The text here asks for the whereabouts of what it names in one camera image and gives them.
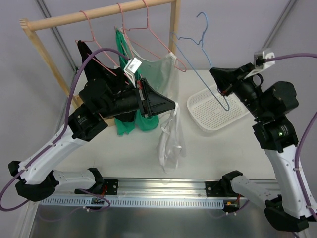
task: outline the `white plastic basket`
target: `white plastic basket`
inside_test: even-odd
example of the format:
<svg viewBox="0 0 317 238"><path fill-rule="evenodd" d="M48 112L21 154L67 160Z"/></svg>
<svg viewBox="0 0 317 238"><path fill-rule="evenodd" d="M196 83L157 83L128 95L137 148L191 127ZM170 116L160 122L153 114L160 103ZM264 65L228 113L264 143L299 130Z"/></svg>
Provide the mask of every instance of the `white plastic basket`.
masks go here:
<svg viewBox="0 0 317 238"><path fill-rule="evenodd" d="M223 96L218 93L217 86L210 86L210 89L223 106L227 108ZM206 88L189 97L187 108L199 128L204 132L211 133L224 128L249 112L234 94L231 94L226 99L230 105L229 111L225 111Z"/></svg>

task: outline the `wooden frame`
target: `wooden frame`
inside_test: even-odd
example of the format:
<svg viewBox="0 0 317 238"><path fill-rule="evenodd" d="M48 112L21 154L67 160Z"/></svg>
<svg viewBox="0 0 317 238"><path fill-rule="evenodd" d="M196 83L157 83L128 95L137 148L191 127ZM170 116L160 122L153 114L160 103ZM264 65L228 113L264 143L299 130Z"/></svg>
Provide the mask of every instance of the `wooden frame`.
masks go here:
<svg viewBox="0 0 317 238"><path fill-rule="evenodd" d="M146 0L146 2L148 7L171 3L169 31L177 32L181 0ZM127 11L142 9L142 8L145 8L146 6L143 1L135 0L135 1L122 3L121 7L123 12L127 12ZM111 5L111 6L105 6L105 7L87 10L85 11L85 13L88 15L90 19L94 19L94 18L118 14L121 12L118 5ZM57 82L59 83L59 85L61 86L61 88L63 89L63 91L66 93L67 96L69 96L69 87L67 86L67 83L65 82L61 73L59 72L52 57L50 56L50 53L47 51L42 41L38 37L36 31L48 29L52 27L57 27L57 26L62 26L62 25L67 25L67 24L71 24L71 23L75 23L79 21L85 21L85 20L87 20L87 18L81 12L71 13L71 14L67 14L63 16L55 16L55 17L50 17L50 18L36 20L36 21L29 21L27 18L23 18L20 20L20 25L23 31L28 36L32 44L35 46L39 54L42 56L44 62L50 68ZM171 39L169 40L168 47L174 54L176 53L176 46ZM72 104L75 108L77 108L81 105L81 102L78 100L78 97L74 96L72 98Z"/></svg>

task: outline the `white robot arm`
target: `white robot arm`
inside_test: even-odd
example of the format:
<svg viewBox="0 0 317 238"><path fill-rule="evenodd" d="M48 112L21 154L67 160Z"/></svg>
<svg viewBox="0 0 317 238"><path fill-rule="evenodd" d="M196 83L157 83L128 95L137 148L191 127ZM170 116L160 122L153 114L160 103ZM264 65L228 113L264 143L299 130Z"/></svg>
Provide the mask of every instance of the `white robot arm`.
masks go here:
<svg viewBox="0 0 317 238"><path fill-rule="evenodd" d="M241 172L233 171L224 175L218 183L226 193L240 194L264 209L271 225L280 231L299 232L306 229L308 221L314 221L317 204L310 192L304 172L295 167L295 153L298 139L295 128L286 114L298 106L293 84L279 81L261 90L252 79L259 72L272 66L263 65L267 57L274 57L268 51L255 54L254 65L249 63L238 69L212 68L210 73L223 96L234 93L255 117L254 134L269 158L281 194L274 194L249 181ZM300 184L297 172L303 180ZM305 187L311 206L307 206L302 191Z"/></svg>
<svg viewBox="0 0 317 238"><path fill-rule="evenodd" d="M136 88L129 87L117 95L109 95L103 79L88 81L79 93L84 104L69 116L68 125L64 125L33 156L22 162L12 161L8 165L12 176L23 170L15 185L18 194L31 201L43 200L55 191L76 193L78 189L85 189L90 193L101 194L104 179L97 169L61 172L54 168L107 127L101 116L122 115L139 109L143 116L150 117L175 108L175 103L154 91L145 78L136 83ZM27 164L39 153L41 155L28 167Z"/></svg>

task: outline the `white table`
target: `white table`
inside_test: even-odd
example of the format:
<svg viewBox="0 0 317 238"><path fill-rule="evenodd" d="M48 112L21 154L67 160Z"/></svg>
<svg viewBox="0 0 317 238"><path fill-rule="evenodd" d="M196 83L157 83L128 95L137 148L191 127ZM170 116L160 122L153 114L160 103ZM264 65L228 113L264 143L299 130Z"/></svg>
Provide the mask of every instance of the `white table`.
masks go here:
<svg viewBox="0 0 317 238"><path fill-rule="evenodd" d="M208 85L214 80L207 70L199 73ZM84 74L78 84L85 84ZM248 114L216 134L202 132L189 115L186 102L204 89L194 71L180 72L179 105L187 146L187 157L171 174L162 170L156 153L160 126L150 132L135 128L129 135L118 136L116 127L105 129L91 142L66 158L57 169L85 170L96 167L104 177L219 179L232 170L239 170L250 179L275 179L273 168L256 140Z"/></svg>

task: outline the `clothes hanger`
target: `clothes hanger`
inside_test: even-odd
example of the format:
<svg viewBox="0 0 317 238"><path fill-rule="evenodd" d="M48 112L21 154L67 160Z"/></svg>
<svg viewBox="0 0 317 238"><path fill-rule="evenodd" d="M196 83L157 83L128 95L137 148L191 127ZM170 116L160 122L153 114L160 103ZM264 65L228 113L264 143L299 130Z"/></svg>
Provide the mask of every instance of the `clothes hanger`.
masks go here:
<svg viewBox="0 0 317 238"><path fill-rule="evenodd" d="M203 15L205 16L205 19L206 19L206 28L204 29L204 31L203 31L203 33L202 33L202 37L201 37L201 39L199 40L199 42L196 42L196 41L195 41L193 38L191 38L191 37L183 37L183 36L178 37L175 32L172 32L172 34L174 34L178 40L180 40L180 39L192 40L196 45L199 45L200 43L202 43L202 51L204 52L205 56L206 56L207 59L208 59L210 68L212 68L211 60L210 60L210 58L209 58L207 52L206 52L205 49L204 49L204 37L205 37L205 33L206 33L207 29L208 29L208 22L209 22L209 20L208 20L208 16L207 16L206 13L204 13L203 11L201 11L201 12L196 16L196 18L199 17L201 14L203 14Z"/></svg>
<svg viewBox="0 0 317 238"><path fill-rule="evenodd" d="M126 29L126 28L124 27L124 18L123 18L123 11L122 11L122 8L121 8L121 4L117 3L118 6L119 6L119 8L120 8L121 16L122 16L122 30L123 30L123 34L124 34L124 36L126 37L126 39L128 39L129 41L135 43L136 45L138 45L138 46L141 47L142 49L146 50L147 52L151 53L152 55L154 55L154 56L156 56L157 58L160 59L161 57L159 57L159 56L156 55L155 53L151 52L150 50L144 48L143 46L141 46L141 45L138 44L137 42L135 42L135 41L131 40L130 38L128 38L128 36L127 36L127 34L126 34L126 32L125 32L125 30L130 31L130 30L149 29L149 31L152 33L152 35L154 35L155 38L157 38L158 41L159 41L169 52L171 52L171 50L164 44L164 42L163 42L163 41L153 32L153 30L150 28L150 24L149 24L149 8L148 8L148 5L147 5L147 3L145 2L145 0L142 0L142 1L144 2L145 6L146 6L146 8L147 8L147 26L146 26L146 27L139 27L139 28L130 28L130 29ZM130 51L132 51L130 44L131 44L131 43L128 43L128 47L130 48ZM187 71L186 65L185 65L180 59L177 58L177 60L185 67L185 70L182 70L182 69L180 69L180 68L178 68L178 67L175 67L175 68L177 68L178 70L180 70L180 71L182 71L182 72L186 72L186 71Z"/></svg>
<svg viewBox="0 0 317 238"><path fill-rule="evenodd" d="M82 12L85 17L87 18L88 20L88 23L89 23L89 28L90 28L90 32L91 32L91 35L92 35L92 40L86 40L86 41L82 41L82 42L95 42L99 48L102 48L101 45L99 44L99 42L97 41L96 37L95 37L95 33L94 33L94 30L93 30L93 27L92 27L92 24L91 24L91 21L88 17L88 15L85 13L85 11L80 11ZM111 62L116 66L116 67L119 67L118 64L110 57L109 54L107 54L107 52L104 52L104 54L111 60ZM99 60L93 58L94 61L96 61L98 64L100 64L103 68L105 68L107 71L109 71L111 74L113 74L114 76L117 76L114 72L112 72L109 68L107 68L106 66L104 66Z"/></svg>
<svg viewBox="0 0 317 238"><path fill-rule="evenodd" d="M201 14L203 14L203 15L205 16L205 19L206 19L206 28L205 28L205 30L203 31L202 37L201 37L201 39L199 40L199 42L196 42L196 41L195 41L193 38L191 38L191 37L178 37L175 32L171 32L171 33L170 33L170 35L171 35L170 37L171 37L171 40L172 40L172 41L174 42L174 44L176 45L176 47L178 48L178 50L180 51L180 53L183 55L183 57L184 57L185 60L187 61L187 63L188 63L188 64L190 65L190 67L194 70L194 72L195 72L196 75L200 78L200 80L203 82L203 84L208 88L208 90L211 92L211 94L214 96L214 98L219 102L219 104L222 106L222 108L223 108L225 111L229 111L229 110L230 110L230 105L229 105L227 99L226 99L225 97L223 97L224 100L225 100L225 102L226 102L226 104L227 104L227 108L226 108L226 107L221 103L221 101L217 98L217 96L212 92L212 90L208 87L208 85L205 83L205 81L203 80L203 78L199 75L199 73L196 71L196 69L194 68L194 66L189 62L189 60L187 59L187 57L184 55L184 53L182 52L182 50L179 48L179 46L176 44L176 42L174 41L174 39L173 39L173 37L172 37L172 35L175 35L178 40L180 40L180 39L192 40L196 45L200 45L200 43L202 43L202 47L201 47L201 48L202 48L202 51L204 52L205 56L207 57L208 62L209 62L209 65L210 65L210 67L212 68L211 60L210 60L210 58L209 58L207 52L206 52L205 49L204 49L204 38L205 38L205 33L206 33L207 29L208 29L208 21L209 21L209 20L208 20L207 15L206 15L204 12L200 12L196 17L199 17Z"/></svg>

